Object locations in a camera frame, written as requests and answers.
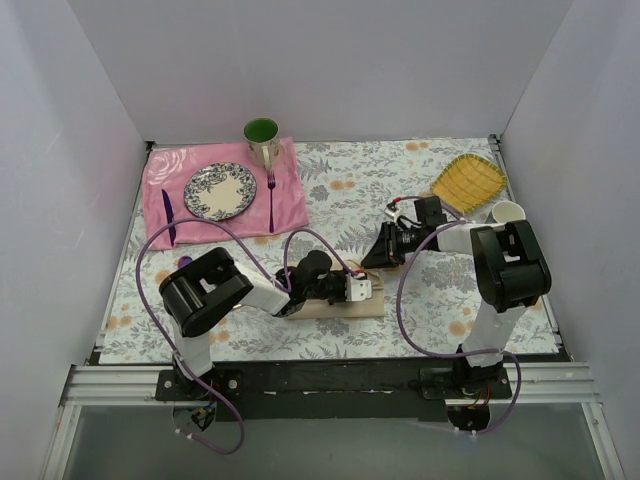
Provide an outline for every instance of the glass panel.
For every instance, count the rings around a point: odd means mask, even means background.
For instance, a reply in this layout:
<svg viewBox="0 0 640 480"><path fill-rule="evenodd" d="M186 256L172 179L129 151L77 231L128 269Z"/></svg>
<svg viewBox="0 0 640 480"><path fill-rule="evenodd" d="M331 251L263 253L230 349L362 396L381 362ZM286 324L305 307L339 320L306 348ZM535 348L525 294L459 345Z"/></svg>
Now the glass panel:
<svg viewBox="0 0 640 480"><path fill-rule="evenodd" d="M492 407L494 417L502 410ZM237 435L233 423L206 432L229 446ZM249 421L244 447L226 457L175 435L170 407L83 409L66 479L197 476L604 478L580 405L521 405L478 439L406 419Z"/></svg>

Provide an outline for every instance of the cable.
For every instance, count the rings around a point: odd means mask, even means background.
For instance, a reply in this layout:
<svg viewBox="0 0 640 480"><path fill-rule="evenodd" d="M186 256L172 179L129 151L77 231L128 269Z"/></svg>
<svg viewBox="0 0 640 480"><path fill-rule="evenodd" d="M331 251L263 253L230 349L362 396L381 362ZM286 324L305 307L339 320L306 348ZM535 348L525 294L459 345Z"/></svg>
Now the cable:
<svg viewBox="0 0 640 480"><path fill-rule="evenodd" d="M487 385L487 399L484 401L482 406L486 407L487 405L489 405L489 400L490 399L491 399L491 387L489 385Z"/></svg>
<svg viewBox="0 0 640 480"><path fill-rule="evenodd" d="M176 432L179 432L182 435L184 435L185 437L187 437L189 439L192 439L192 440L195 440L196 442L202 443L203 445L209 447L211 450L213 450L215 452L221 453L223 455L230 455L232 453L237 452L240 449L240 447L242 447L242 444L244 443L245 427L244 427L244 421L242 420L242 416L240 415L240 412L238 411L238 409L229 400L227 400L224 397L224 395L222 395L220 392L218 392L213 387L210 387L209 385L204 383L195 373L193 373L191 368L189 368L189 366L185 362L182 361L182 356L180 355L180 352L178 352L178 347L176 346L174 341L169 336L169 332L167 332L167 330L162 326L162 324L160 323L160 320L158 319L156 314L153 312L153 309L151 308L151 305L149 305L149 301L147 300L147 297L144 294L144 289L142 288L142 278L141 278L142 277L142 275L141 275L142 259L144 258L145 253L147 253L147 250L149 250L149 247L151 246L151 244L165 230L168 230L169 228L174 227L176 225L179 225L181 223L187 223L187 222L208 223L210 225L214 225L216 227L221 228L222 230L227 232L229 235L231 235L231 237L235 241L238 242L240 247L242 247L242 249L249 256L249 258L253 261L253 263L256 264L256 266L262 272L262 274L265 275L265 277L267 277L269 279L271 279L271 278L269 277L269 274L267 273L267 271L262 267L262 265L260 265L260 262L258 262L258 259L253 256L253 254L249 251L249 249L245 246L245 244L242 243L242 241L236 236L235 233L233 233L228 227L226 227L224 225L221 225L221 224L219 224L217 222L214 222L212 220L206 220L204 218L185 218L185 219L182 219L182 220L173 221L173 222L168 223L167 225L163 226L162 228L160 228L160 230L158 230L156 233L151 235L149 240L147 240L147 242L142 246L142 249L140 250L140 254L138 255L138 260L136 262L136 287L138 287L138 294L140 295L140 299L142 300L142 304L144 305L145 310L147 311L147 313L151 317L151 320L156 325L158 330L160 330L160 333L162 334L164 339L167 341L167 343L171 347L171 351L172 351L172 353L173 353L173 355L174 355L174 357L176 359L176 362L179 364L180 368L182 368L189 375L189 377L191 377L198 385L200 385L206 391L211 393L215 398L217 398L222 403L224 403L229 410L231 410L231 413L233 413L233 415L238 420L238 427L240 428L240 439L238 440L238 443L234 447L232 447L232 448L224 448L224 447L220 447L220 446L216 445L213 442L210 442L209 440L207 440L204 437L201 437L199 435L193 434L193 433L191 433L188 430L185 430L183 428L177 428Z"/></svg>
<svg viewBox="0 0 640 480"><path fill-rule="evenodd" d="M404 284L407 281L407 276L409 275L409 272L411 271L411 267L413 267L413 264L415 263L416 258L418 258L418 254L440 232L444 232L445 230L453 228L453 227L455 227L457 225L462 225L464 223L466 223L465 220L457 220L455 222L451 222L451 223L448 223L446 225L443 225L438 230L435 230L434 232L432 232L429 235L427 235L427 238L425 238L422 241L422 243L418 246L418 248L416 248L416 251L413 253L411 258L409 259L409 262L407 264L407 268L405 268L404 272L402 273L402 276L400 277L400 283L398 284L398 292L396 294L396 316L397 316L397 319L398 319L398 327L400 328L400 333L402 334L402 337L405 339L405 341L409 345L411 345L416 351L422 353L423 355L426 355L427 357L442 358L442 359L452 360L452 359L456 359L456 358L471 357L473 355L487 355L487 354L495 354L495 353L500 354L501 353L503 355L506 355L506 356L510 357L513 360L513 364L515 365L516 372L517 372L517 381L516 381L516 390L513 393L513 396L511 398L511 403L507 407L507 410L504 412L504 414L498 420L496 420L492 425L489 425L484 430L480 430L480 431L476 432L478 434L480 434L480 433L484 434L484 433L493 432L500 425L502 425L505 422L505 420L509 417L509 415L511 415L511 412L513 411L513 409L514 409L514 407L516 405L516 402L518 401L518 397L520 396L520 390L521 390L521 387L522 387L522 369L520 367L520 362L518 361L516 356L511 352L507 352L506 350L500 350L500 349L497 349L497 348L485 348L485 349L481 349L481 350L473 350L471 352L462 352L462 353L436 353L436 352L430 352L430 351L425 350L424 348L420 347L413 340L411 340L411 337L407 333L407 329L404 326L404 322L402 321L402 291L404 289Z"/></svg>
<svg viewBox="0 0 640 480"><path fill-rule="evenodd" d="M409 217L405 216L405 215L400 215L398 217L398 219L396 220L397 224L400 225L402 227L403 230L407 230L407 226L403 223L403 222L408 222L411 225L413 225L414 227L421 227L422 224L411 220Z"/></svg>
<svg viewBox="0 0 640 480"><path fill-rule="evenodd" d="M473 410L473 408L478 404L478 402L480 401L480 397L482 397L482 392L478 393L478 396L476 397L476 399L474 400L473 403L470 403L469 405L465 405L466 408L470 408L471 410Z"/></svg>
<svg viewBox="0 0 640 480"><path fill-rule="evenodd" d="M324 244L324 246L327 247L327 249L333 254L333 256L338 260L338 262L340 262L342 267L350 275L357 276L358 274L356 272L354 272L351 268L349 268L349 266L344 262L344 260L342 260L342 258L340 258L340 256L333 249L333 247L331 247L331 245L329 245L327 243L327 241L321 235L319 235L318 233L314 232L313 230L309 230L308 228L298 228L298 229L294 230L293 232L291 232L291 234L289 235L289 237L287 238L287 241L285 243L285 248L284 248L284 273L285 273L285 278L287 279L287 287L282 286L280 284L280 282L278 282L274 277L269 275L269 273L265 270L265 268L260 264L258 259L247 248L247 246L244 244L244 242L242 240L240 240L240 238L235 233L233 233L233 231L229 227L227 227L226 225L223 225L221 223L215 222L213 220L208 220L208 219L205 219L205 218L183 218L181 220L175 220L173 222L168 223L167 225L164 225L157 232L155 232L153 235L151 235L151 237L149 237L147 242L142 246L142 249L140 250L140 253L138 255L138 260L136 261L136 271L135 271L135 273L136 273L136 287L138 288L138 294L140 295L140 299L142 300L142 304L144 305L145 310L147 311L147 313L151 317L151 320L153 321L155 326L158 328L158 330L160 331L160 333L162 334L164 339L167 341L167 343L171 347L172 354L174 355L174 357L176 359L176 362L179 364L179 366L198 385L200 385L202 388L204 388L206 391L208 391L216 399L218 399L222 403L224 403L227 406L227 408L229 408L229 410L231 410L233 415L238 420L238 426L240 427L240 439L238 440L238 443L233 448L225 449L223 447L219 447L218 445L210 442L206 438L200 437L199 435L195 435L195 434L193 434L193 433L191 433L191 432L189 432L189 431L187 431L185 429L177 428L176 431L180 432L181 434L183 434L184 436L186 436L189 439L193 439L193 440L195 440L195 441L197 441L199 443L202 443L203 445L209 447L210 449L212 449L212 450L214 450L214 451L216 451L218 453L221 453L223 455L229 455L229 454L237 452L240 449L240 447L242 446L242 444L244 443L245 426L244 426L244 421L242 420L242 416L240 415L240 412L220 392L218 392L213 387L211 387L211 386L207 385L206 383L204 383L197 375L195 375L195 373L193 373L191 368L189 368L189 366L185 362L182 361L182 356L180 355L180 352L178 351L178 347L176 346L176 344L172 340L171 336L169 335L169 332L167 332L167 330L162 326L162 324L160 323L160 320L158 319L156 314L153 312L153 309L151 308L151 305L149 305L149 301L147 300L147 297L144 294L144 289L142 288L142 273L141 273L141 271L142 271L142 260L143 260L143 258L145 256L145 254L147 253L147 251L149 250L149 247L151 247L151 245L156 240L156 238L158 238L166 230L168 230L170 228L173 228L176 225L180 225L181 223L188 223L188 222L206 223L206 224L213 225L214 227L218 227L218 228L224 230L226 233L228 233L231 236L231 238L233 240L235 240L238 243L238 245L240 245L240 247L242 248L242 250L244 250L244 252L247 254L249 259L251 259L251 261L256 265L256 267L258 268L260 273L262 273L262 275L264 275L265 278L267 278L267 280L272 282L277 288L285 291L286 293L291 292L291 280L289 279L289 270L287 268L287 260L288 260L287 257L288 257L288 253L289 253L289 244L291 243L291 239L293 238L293 236L295 234L297 234L297 233L300 233L300 232L309 233L309 234L313 235L314 237L316 237L318 240L320 240Z"/></svg>

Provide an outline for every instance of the green mug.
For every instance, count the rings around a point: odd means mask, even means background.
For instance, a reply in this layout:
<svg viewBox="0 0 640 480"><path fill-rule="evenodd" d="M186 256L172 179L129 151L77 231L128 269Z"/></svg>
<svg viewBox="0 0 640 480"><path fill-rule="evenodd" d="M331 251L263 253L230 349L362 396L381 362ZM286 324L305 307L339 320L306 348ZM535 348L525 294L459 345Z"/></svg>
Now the green mug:
<svg viewBox="0 0 640 480"><path fill-rule="evenodd" d="M244 138L249 144L251 160L267 170L271 170L284 156L278 137L278 124L270 118L256 118L247 123Z"/></svg>

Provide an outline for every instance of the floral plate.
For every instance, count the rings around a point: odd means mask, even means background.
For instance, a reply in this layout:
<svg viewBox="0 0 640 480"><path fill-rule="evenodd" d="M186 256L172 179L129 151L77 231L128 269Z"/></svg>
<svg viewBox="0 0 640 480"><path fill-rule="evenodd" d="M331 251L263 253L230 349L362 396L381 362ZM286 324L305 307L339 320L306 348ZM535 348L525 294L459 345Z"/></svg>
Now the floral plate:
<svg viewBox="0 0 640 480"><path fill-rule="evenodd" d="M198 170L184 188L184 204L196 217L226 220L242 213L256 196L253 174L237 163L216 163Z"/></svg>

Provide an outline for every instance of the plate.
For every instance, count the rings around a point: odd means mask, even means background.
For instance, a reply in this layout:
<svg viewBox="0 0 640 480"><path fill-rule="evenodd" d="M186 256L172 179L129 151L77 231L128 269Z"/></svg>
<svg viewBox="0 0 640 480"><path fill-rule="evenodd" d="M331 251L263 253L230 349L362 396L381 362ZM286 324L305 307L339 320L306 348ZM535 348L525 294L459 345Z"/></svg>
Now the plate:
<svg viewBox="0 0 640 480"><path fill-rule="evenodd" d="M184 188L184 204L196 217L225 220L242 213L256 196L253 174L237 163L216 163L198 170Z"/></svg>
<svg viewBox="0 0 640 480"><path fill-rule="evenodd" d="M455 158L431 191L463 214L493 200L507 186L507 177L494 164L473 153Z"/></svg>

